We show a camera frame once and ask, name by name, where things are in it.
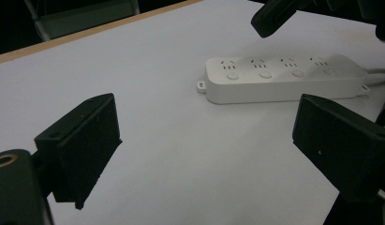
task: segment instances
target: white power strip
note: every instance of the white power strip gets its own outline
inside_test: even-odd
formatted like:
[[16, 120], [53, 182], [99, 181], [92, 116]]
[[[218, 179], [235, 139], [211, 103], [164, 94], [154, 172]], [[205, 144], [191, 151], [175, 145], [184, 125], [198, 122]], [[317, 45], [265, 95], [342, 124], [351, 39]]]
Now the white power strip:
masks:
[[353, 98], [369, 92], [367, 71], [340, 54], [212, 58], [198, 91], [216, 104]]

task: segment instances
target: mounting hole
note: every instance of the mounting hole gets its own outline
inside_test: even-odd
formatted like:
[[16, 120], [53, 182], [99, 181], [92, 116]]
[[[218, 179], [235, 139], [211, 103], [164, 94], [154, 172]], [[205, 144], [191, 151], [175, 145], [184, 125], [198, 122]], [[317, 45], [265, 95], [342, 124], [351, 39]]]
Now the mounting hole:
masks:
[[51, 134], [49, 135], [49, 137], [51, 137], [51, 138], [58, 138], [58, 137], [60, 137], [60, 135], [61, 135], [60, 132], [54, 132], [54, 133], [51, 133]]
[[0, 167], [7, 166], [13, 163], [17, 159], [17, 155], [3, 155], [0, 156]]
[[376, 133], [376, 135], [379, 138], [384, 138], [385, 139], [385, 134], [384, 133]]

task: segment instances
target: white tabletop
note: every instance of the white tabletop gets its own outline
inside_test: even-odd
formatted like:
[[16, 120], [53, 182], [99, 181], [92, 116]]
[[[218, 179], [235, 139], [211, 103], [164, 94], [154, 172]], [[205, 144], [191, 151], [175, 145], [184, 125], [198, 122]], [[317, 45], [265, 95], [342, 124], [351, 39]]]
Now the white tabletop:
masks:
[[[197, 93], [207, 59], [341, 53], [385, 68], [373, 25], [299, 12], [262, 39], [261, 4], [206, 0], [0, 64], [0, 152], [85, 99], [114, 93], [124, 143], [62, 224], [322, 224], [338, 191], [292, 143], [297, 101], [215, 105]], [[337, 102], [375, 119], [385, 82]]]

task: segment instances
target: wooden table edge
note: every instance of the wooden table edge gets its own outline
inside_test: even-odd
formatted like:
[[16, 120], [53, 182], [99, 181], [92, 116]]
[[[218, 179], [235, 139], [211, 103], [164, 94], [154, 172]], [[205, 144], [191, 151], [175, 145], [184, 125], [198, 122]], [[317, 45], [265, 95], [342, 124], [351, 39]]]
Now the wooden table edge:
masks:
[[85, 38], [85, 37], [91, 36], [93, 34], [97, 34], [99, 32], [106, 31], [106, 30], [109, 30], [109, 29], [112, 29], [112, 28], [115, 28], [115, 27], [118, 27], [118, 26], [121, 26], [124, 24], [133, 23], [136, 21], [140, 21], [140, 20], [143, 20], [146, 18], [153, 17], [155, 15], [159, 15], [161, 13], [175, 10], [177, 8], [186, 7], [186, 6], [201, 2], [201, 1], [202, 0], [186, 0], [186, 1], [181, 2], [181, 3], [177, 3], [174, 5], [167, 6], [167, 7], [162, 7], [162, 8], [156, 9], [156, 10], [152, 10], [152, 11], [138, 14], [138, 15], [135, 15], [132, 17], [128, 17], [128, 18], [125, 18], [125, 19], [122, 19], [119, 21], [106, 23], [106, 24], [103, 24], [103, 25], [100, 25], [97, 27], [93, 27], [93, 28], [90, 28], [87, 30], [80, 31], [78, 33], [74, 33], [74, 34], [71, 34], [68, 36], [52, 39], [52, 40], [49, 40], [46, 42], [42, 42], [42, 43], [39, 43], [36, 45], [32, 45], [32, 46], [29, 46], [29, 47], [26, 47], [23, 49], [16, 50], [13, 52], [3, 53], [3, 54], [0, 54], [0, 64], [5, 63], [7, 61], [17, 59], [17, 58], [21, 58], [21, 57], [29, 55], [29, 54], [38, 53], [38, 52], [47, 50], [49, 48], [53, 48], [53, 47], [58, 46], [58, 45], [68, 43], [68, 42], [73, 41], [73, 40]]

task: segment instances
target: power strip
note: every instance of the power strip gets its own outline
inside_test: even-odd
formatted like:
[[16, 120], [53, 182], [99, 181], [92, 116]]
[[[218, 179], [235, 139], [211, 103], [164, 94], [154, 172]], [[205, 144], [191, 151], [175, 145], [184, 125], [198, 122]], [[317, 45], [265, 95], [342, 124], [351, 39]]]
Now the power strip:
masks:
[[369, 92], [367, 71], [340, 54], [212, 58], [198, 91], [216, 104], [353, 98]]

